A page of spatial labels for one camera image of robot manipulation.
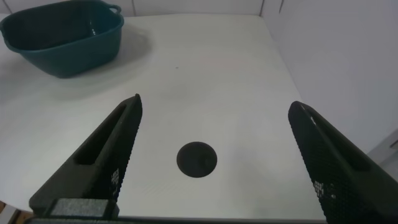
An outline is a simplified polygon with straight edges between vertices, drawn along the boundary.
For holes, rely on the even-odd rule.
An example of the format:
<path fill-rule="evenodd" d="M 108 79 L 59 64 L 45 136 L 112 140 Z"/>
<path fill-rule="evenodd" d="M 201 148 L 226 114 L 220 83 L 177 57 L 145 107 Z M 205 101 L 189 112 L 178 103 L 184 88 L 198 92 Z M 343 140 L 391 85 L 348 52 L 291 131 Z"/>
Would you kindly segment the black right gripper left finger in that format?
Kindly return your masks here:
<path fill-rule="evenodd" d="M 29 200 L 43 215 L 60 198 L 118 200 L 142 118 L 136 94 L 118 104 Z"/>

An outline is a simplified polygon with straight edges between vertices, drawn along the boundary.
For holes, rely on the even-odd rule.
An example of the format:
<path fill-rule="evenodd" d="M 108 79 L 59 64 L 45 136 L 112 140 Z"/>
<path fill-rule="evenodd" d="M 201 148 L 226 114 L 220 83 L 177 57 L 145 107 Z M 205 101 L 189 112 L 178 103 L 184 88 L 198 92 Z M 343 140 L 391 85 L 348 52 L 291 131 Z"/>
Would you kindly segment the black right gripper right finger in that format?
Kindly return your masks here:
<path fill-rule="evenodd" d="M 288 119 L 327 223 L 397 223 L 397 181 L 309 105 Z"/>

